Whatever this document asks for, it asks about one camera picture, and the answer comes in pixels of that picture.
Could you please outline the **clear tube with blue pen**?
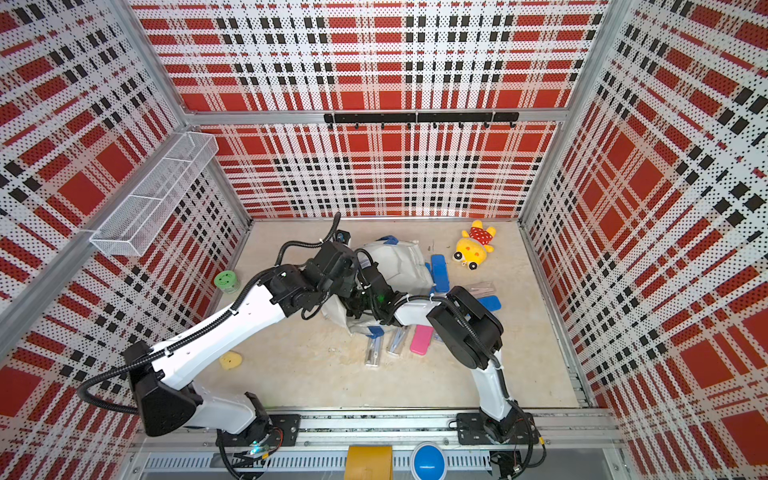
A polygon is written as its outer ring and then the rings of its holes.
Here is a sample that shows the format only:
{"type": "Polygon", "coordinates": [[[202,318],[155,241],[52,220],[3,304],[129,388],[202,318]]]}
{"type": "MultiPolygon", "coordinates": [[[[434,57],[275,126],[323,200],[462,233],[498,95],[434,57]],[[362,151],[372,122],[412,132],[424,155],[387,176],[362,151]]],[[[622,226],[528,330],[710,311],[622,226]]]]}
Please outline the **clear tube with blue pen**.
{"type": "Polygon", "coordinates": [[[408,338],[408,334],[409,327],[400,327],[395,329],[393,331],[392,337],[390,338],[386,353],[395,357],[401,356],[404,350],[405,342],[408,338]]]}

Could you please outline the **clear compass case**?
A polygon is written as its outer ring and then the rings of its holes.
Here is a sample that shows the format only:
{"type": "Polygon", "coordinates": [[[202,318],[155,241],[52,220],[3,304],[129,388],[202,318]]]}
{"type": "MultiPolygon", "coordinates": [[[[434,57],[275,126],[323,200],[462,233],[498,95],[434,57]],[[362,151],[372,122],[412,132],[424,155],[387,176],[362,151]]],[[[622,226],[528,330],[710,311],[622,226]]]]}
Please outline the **clear compass case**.
{"type": "Polygon", "coordinates": [[[378,368],[381,362],[383,337],[369,337],[365,352],[365,366],[378,368]]]}

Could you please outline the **pink pencil case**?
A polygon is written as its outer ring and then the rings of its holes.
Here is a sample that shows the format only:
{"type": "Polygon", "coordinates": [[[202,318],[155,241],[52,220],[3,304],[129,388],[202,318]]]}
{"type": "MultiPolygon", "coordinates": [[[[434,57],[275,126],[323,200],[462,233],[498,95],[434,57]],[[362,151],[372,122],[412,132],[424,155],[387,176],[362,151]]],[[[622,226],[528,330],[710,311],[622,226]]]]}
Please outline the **pink pencil case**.
{"type": "Polygon", "coordinates": [[[434,335],[430,326],[417,325],[410,344],[410,351],[419,356],[425,356],[429,350],[434,335]]]}

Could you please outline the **clear plastic compass set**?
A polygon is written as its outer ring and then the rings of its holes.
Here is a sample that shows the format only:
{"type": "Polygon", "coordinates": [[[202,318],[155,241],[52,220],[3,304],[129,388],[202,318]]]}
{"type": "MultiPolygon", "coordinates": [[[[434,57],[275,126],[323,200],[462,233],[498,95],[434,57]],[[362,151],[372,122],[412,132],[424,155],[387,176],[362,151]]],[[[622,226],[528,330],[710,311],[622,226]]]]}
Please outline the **clear plastic compass set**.
{"type": "Polygon", "coordinates": [[[477,282],[466,286],[466,289],[477,298],[494,296],[496,294],[496,288],[492,282],[477,282]]]}

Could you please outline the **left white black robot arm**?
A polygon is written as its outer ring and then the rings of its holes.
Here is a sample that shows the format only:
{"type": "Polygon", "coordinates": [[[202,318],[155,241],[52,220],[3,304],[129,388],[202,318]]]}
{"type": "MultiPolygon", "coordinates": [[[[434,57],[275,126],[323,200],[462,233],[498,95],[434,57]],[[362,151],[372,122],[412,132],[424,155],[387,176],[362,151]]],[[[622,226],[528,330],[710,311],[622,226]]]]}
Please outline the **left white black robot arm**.
{"type": "Polygon", "coordinates": [[[309,320],[332,296],[355,289],[359,265],[356,254],[337,239],[340,220],[334,215],[326,236],[312,245],[284,243],[274,266],[257,273],[231,304],[195,327],[154,346],[143,341],[130,346],[122,366],[81,383],[79,399],[139,417],[150,437],[182,427],[240,434],[263,421],[266,415],[254,395],[228,400],[196,388],[194,380],[256,333],[295,313],[309,320]],[[317,253],[301,265],[286,264],[283,257],[291,247],[311,247],[317,253]]]}

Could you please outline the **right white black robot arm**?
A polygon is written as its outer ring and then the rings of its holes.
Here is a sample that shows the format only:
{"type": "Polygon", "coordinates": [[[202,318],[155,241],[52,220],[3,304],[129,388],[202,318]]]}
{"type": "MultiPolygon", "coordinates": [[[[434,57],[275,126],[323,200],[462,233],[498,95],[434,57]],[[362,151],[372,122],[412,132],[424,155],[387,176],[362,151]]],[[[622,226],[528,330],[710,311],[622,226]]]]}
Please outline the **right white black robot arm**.
{"type": "Polygon", "coordinates": [[[361,266],[363,309],[380,325],[433,328],[463,366],[471,371],[478,392],[480,428],[496,444],[541,442],[535,422],[510,395],[503,371],[503,326],[478,299],[455,286],[443,296],[394,291],[371,254],[355,251],[361,266]]]}

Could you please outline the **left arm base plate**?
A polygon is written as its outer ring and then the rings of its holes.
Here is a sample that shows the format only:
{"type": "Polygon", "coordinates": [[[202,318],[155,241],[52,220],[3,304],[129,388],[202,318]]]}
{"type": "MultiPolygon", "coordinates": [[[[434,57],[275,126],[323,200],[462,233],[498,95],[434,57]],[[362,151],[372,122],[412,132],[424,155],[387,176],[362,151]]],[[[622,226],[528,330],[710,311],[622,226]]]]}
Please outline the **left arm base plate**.
{"type": "Polygon", "coordinates": [[[301,416],[278,414],[259,417],[239,434],[226,431],[217,435],[216,446],[224,448],[242,447],[257,452],[275,450],[296,444],[301,416]]]}

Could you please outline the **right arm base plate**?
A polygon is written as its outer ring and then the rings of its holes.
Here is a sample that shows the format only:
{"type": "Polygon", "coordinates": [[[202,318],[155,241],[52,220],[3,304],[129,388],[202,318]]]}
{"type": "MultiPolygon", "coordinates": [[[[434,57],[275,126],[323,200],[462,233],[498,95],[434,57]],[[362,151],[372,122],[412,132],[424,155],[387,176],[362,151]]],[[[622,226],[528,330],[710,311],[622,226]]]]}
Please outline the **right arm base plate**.
{"type": "Polygon", "coordinates": [[[496,421],[485,413],[461,413],[456,416],[456,430],[461,445],[528,445],[539,444],[539,431],[531,414],[526,415],[527,427],[523,417],[515,411],[501,421],[496,421]]]}

